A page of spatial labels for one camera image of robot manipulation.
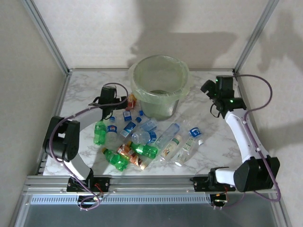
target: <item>bottle label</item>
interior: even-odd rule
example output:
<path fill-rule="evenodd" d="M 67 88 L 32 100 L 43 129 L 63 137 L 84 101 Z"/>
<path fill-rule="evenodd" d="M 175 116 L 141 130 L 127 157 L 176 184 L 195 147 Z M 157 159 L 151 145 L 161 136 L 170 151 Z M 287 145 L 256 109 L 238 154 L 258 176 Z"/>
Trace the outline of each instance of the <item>bottle label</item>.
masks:
<path fill-rule="evenodd" d="M 189 130 L 189 133 L 193 136 L 193 137 L 197 137 L 199 135 L 201 135 L 202 133 L 200 132 L 198 127 L 192 128 L 191 130 Z"/>
<path fill-rule="evenodd" d="M 115 125 L 109 125 L 107 127 L 106 132 L 110 132 L 110 131 L 113 131 L 113 132 L 117 133 L 117 126 L 115 126 Z"/>
<path fill-rule="evenodd" d="M 157 139 L 156 133 L 153 132 L 153 131 L 149 131 L 148 133 L 150 134 L 151 138 L 150 138 L 150 140 L 147 143 L 153 143 L 154 141 L 156 141 L 156 139 Z"/>
<path fill-rule="evenodd" d="M 172 148 L 173 146 L 169 143 L 167 146 L 166 146 L 166 148 L 164 148 L 164 150 L 163 150 L 163 155 L 166 157 L 170 152 L 171 152 L 171 148 Z"/>
<path fill-rule="evenodd" d="M 117 152 L 118 154 L 126 157 L 131 163 L 135 164 L 136 166 L 140 166 L 142 164 L 142 160 L 139 158 L 139 156 L 125 144 L 121 145 L 118 148 Z"/>
<path fill-rule="evenodd" d="M 173 138 L 172 141 L 174 141 L 177 145 L 179 145 L 180 141 L 177 140 L 176 138 Z"/>
<path fill-rule="evenodd" d="M 194 143 L 194 139 L 189 138 L 187 140 L 186 144 L 184 145 L 183 149 L 188 152 L 190 150 L 191 146 L 193 145 L 193 143 Z"/>
<path fill-rule="evenodd" d="M 131 121 L 132 120 L 132 115 L 130 111 L 124 111 L 123 112 L 123 117 L 124 117 L 124 121 Z"/>
<path fill-rule="evenodd" d="M 136 127 L 135 123 L 129 122 L 127 126 L 125 126 L 125 128 L 120 132 L 120 134 L 126 138 L 135 127 Z"/>

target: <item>white marble table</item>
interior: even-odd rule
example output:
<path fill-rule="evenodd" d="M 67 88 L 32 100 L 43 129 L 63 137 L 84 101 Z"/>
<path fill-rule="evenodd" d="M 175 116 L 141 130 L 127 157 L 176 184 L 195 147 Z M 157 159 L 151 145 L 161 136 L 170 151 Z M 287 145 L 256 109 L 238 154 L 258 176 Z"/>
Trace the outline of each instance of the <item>white marble table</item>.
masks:
<path fill-rule="evenodd" d="M 200 87 L 208 79 L 215 79 L 216 75 L 231 75 L 231 72 L 191 72 L 194 86 L 188 96 L 180 100 L 176 113 L 165 122 L 161 122 L 160 131 L 165 130 L 175 119 L 196 116 L 200 119 L 198 127 L 204 134 L 204 144 L 201 145 L 193 157 L 183 167 L 174 162 L 163 164 L 159 156 L 153 160 L 145 170 L 129 164 L 123 172 L 116 170 L 104 158 L 102 147 L 94 145 L 94 124 L 80 133 L 79 154 L 84 162 L 92 167 L 95 175 L 196 175 L 208 174 L 210 168 L 219 166 L 239 166 L 241 156 L 233 133 L 227 123 L 220 118 L 214 118 L 209 110 L 212 101 L 200 91 Z M 130 90 L 130 82 L 126 71 L 86 71 L 74 72 L 66 93 L 61 116 L 71 115 L 85 107 L 100 95 L 103 84 L 119 82 Z M 125 92 L 117 87 L 118 95 Z M 67 171 L 48 157 L 43 175 L 68 175 Z"/>

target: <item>clear plastic bottle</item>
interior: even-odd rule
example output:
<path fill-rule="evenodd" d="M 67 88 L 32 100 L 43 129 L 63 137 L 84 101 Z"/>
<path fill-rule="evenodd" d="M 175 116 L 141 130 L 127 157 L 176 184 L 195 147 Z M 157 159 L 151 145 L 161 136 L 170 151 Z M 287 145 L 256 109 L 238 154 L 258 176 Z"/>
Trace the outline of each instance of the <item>clear plastic bottle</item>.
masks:
<path fill-rule="evenodd" d="M 117 123 L 115 117 L 110 117 L 106 127 L 105 147 L 111 150 L 116 149 L 117 141 Z"/>
<path fill-rule="evenodd" d="M 155 118 L 151 118 L 140 125 L 142 131 L 154 131 L 157 128 L 158 121 Z"/>
<path fill-rule="evenodd" d="M 175 135 L 175 137 L 165 146 L 161 152 L 160 158 L 163 161 L 169 161 L 177 153 L 177 148 L 182 141 L 180 135 Z"/>
<path fill-rule="evenodd" d="M 157 135 L 153 131 L 137 131 L 132 135 L 134 144 L 147 144 L 156 141 Z"/>
<path fill-rule="evenodd" d="M 171 124 L 160 137 L 157 139 L 155 146 L 162 150 L 165 145 L 178 133 L 180 126 L 177 123 Z"/>
<path fill-rule="evenodd" d="M 98 121 L 95 125 L 94 144 L 103 145 L 105 143 L 106 127 L 103 121 Z"/>
<path fill-rule="evenodd" d="M 192 135 L 189 136 L 188 140 L 186 141 L 185 145 L 183 146 L 181 152 L 178 154 L 177 160 L 175 161 L 175 164 L 178 166 L 183 166 L 184 163 L 189 160 L 194 148 L 197 145 L 202 145 L 203 140 L 202 133 L 201 132 L 195 132 L 195 134 L 198 134 L 196 137 L 193 137 Z"/>

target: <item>water bottle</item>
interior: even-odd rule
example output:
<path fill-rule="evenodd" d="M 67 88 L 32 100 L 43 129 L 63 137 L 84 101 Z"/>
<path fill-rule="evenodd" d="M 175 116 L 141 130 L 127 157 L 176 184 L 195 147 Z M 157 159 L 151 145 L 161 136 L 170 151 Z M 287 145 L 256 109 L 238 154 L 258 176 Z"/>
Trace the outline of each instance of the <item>water bottle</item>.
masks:
<path fill-rule="evenodd" d="M 147 156 L 151 159 L 156 158 L 156 155 L 158 153 L 157 148 L 151 147 L 149 145 L 134 144 L 133 142 L 129 142 L 128 146 L 137 154 Z"/>
<path fill-rule="evenodd" d="M 106 127 L 105 147 L 115 150 L 117 141 L 117 123 L 115 117 L 110 117 Z"/>
<path fill-rule="evenodd" d="M 171 124 L 163 134 L 157 139 L 155 146 L 162 150 L 164 146 L 178 133 L 180 126 L 177 123 Z"/>
<path fill-rule="evenodd" d="M 175 137 L 165 146 L 161 152 L 160 159 L 163 161 L 169 161 L 177 153 L 177 148 L 182 141 L 180 135 L 175 135 Z"/>
<path fill-rule="evenodd" d="M 157 135 L 153 131 L 137 131 L 132 135 L 134 144 L 147 144 L 156 141 Z"/>
<path fill-rule="evenodd" d="M 128 161 L 114 151 L 103 148 L 102 153 L 105 155 L 105 159 L 117 170 L 123 171 L 127 167 Z"/>
<path fill-rule="evenodd" d="M 194 148 L 196 147 L 196 144 L 199 146 L 203 144 L 203 140 L 201 139 L 202 133 L 197 127 L 190 130 L 189 133 L 190 136 L 183 146 L 182 151 L 179 153 L 177 160 L 175 161 L 175 164 L 178 166 L 183 166 L 184 163 L 189 160 Z"/>
<path fill-rule="evenodd" d="M 103 121 L 98 121 L 95 125 L 94 144 L 103 145 L 105 143 L 106 127 Z"/>
<path fill-rule="evenodd" d="M 140 125 L 142 131 L 154 131 L 157 128 L 158 121 L 155 118 L 151 118 L 148 121 Z"/>

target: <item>black clamp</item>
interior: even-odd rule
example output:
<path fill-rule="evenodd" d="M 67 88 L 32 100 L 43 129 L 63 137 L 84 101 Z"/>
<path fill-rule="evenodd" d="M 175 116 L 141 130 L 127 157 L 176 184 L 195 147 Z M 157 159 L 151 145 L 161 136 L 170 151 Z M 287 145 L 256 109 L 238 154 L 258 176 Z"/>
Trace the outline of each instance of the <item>black clamp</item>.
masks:
<path fill-rule="evenodd" d="M 216 169 L 224 167 L 212 168 L 208 173 L 208 176 L 195 176 L 190 180 L 194 182 L 195 192 L 234 192 L 236 189 L 229 184 L 218 183 L 216 179 Z"/>

